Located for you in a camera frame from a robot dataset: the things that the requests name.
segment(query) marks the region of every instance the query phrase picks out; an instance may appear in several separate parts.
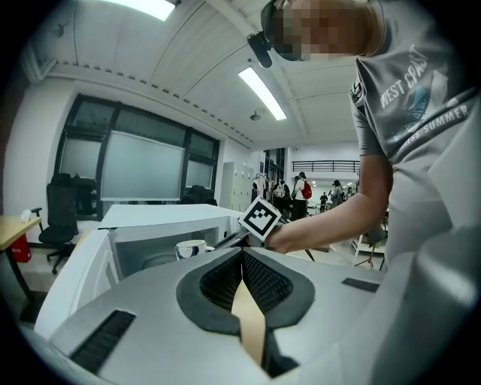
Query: wooden table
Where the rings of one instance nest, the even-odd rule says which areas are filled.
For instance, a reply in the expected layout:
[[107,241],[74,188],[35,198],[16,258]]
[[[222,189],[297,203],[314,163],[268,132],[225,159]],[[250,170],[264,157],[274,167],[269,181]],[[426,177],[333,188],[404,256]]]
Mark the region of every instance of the wooden table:
[[7,254],[8,262],[10,263],[12,271],[14,272],[15,278],[27,297],[28,303],[24,307],[22,315],[20,316],[20,319],[25,320],[26,322],[35,321],[32,320],[32,317],[36,317],[36,315],[32,316],[34,313],[36,313],[34,308],[36,308],[38,305],[41,306],[41,303],[39,304],[39,302],[43,302],[44,295],[38,296],[37,293],[32,292],[29,289],[29,286],[25,282],[25,279],[20,272],[17,261],[15,261],[11,245],[40,222],[41,218],[37,217],[30,219],[30,221],[26,223],[21,223],[20,216],[0,216],[0,252],[4,251]]

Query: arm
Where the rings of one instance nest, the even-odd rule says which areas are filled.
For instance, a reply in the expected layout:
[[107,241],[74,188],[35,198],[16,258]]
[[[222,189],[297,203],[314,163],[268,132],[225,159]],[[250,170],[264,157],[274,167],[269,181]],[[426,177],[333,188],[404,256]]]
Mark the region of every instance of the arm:
[[388,207],[392,168],[386,157],[361,157],[361,189],[340,206],[315,217],[284,225],[268,238],[279,253],[310,249],[343,241],[380,224]]

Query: railing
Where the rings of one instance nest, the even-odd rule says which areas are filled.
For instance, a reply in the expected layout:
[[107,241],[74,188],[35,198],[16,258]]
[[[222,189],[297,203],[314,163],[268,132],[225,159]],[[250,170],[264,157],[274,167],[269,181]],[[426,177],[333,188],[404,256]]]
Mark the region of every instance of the railing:
[[292,162],[293,171],[347,171],[359,172],[358,160],[304,160]]

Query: ceiling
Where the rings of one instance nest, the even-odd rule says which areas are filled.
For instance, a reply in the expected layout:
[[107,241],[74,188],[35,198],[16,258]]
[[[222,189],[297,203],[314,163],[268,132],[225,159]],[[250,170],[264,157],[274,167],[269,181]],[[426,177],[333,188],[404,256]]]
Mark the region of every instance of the ceiling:
[[[69,1],[39,27],[32,45],[40,64],[57,61],[51,76],[81,72],[106,84],[129,82],[250,148],[355,141],[347,96],[353,59],[299,63],[273,53],[273,66],[261,68],[246,36],[260,29],[266,2],[183,0],[162,22],[111,3]],[[65,24],[61,37],[53,33],[58,23]],[[238,77],[249,66],[285,120],[276,121]],[[250,119],[254,111],[260,120]]]

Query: ceiling light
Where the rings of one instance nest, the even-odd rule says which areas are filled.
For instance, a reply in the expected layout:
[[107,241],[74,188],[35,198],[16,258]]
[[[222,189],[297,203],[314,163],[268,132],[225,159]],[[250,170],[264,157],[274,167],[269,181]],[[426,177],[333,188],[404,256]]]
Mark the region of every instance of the ceiling light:
[[277,100],[274,98],[271,91],[269,91],[264,82],[252,68],[248,68],[242,72],[239,72],[239,76],[264,102],[265,106],[274,115],[276,120],[282,120],[286,118],[283,109],[279,106],[279,103],[277,103]]
[[157,19],[165,21],[168,15],[174,10],[175,5],[166,0],[102,0],[103,2],[114,3],[136,9]]

